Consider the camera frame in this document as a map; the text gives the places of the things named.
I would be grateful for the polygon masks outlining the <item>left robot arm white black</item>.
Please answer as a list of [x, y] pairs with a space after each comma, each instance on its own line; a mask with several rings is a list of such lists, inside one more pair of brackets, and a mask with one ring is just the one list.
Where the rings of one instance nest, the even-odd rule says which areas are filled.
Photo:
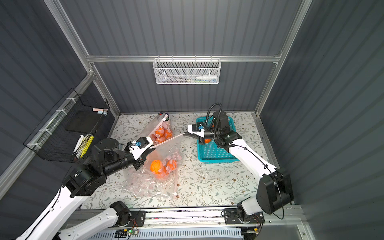
[[108, 176], [133, 166], [139, 170], [146, 157], [155, 150], [150, 137], [129, 142], [124, 151], [115, 139], [104, 139], [92, 146], [88, 164], [74, 167], [64, 178], [58, 193], [20, 240], [86, 240], [96, 233], [115, 225], [126, 227], [136, 224], [136, 217], [121, 201], [113, 203], [100, 214], [74, 227], [62, 226], [74, 211], [95, 190], [106, 183]]

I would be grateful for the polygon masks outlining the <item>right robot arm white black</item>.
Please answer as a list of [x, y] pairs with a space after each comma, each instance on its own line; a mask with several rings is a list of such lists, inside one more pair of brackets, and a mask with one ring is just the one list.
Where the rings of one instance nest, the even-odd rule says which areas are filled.
[[256, 196], [238, 203], [238, 221], [247, 223], [255, 219], [262, 224], [261, 214], [274, 215], [294, 200], [289, 173], [262, 159], [240, 134], [230, 128], [221, 103], [214, 103], [207, 111], [205, 121], [189, 125], [183, 134], [197, 139], [202, 145], [205, 140], [212, 140], [218, 148], [236, 157], [254, 175], [258, 182]]

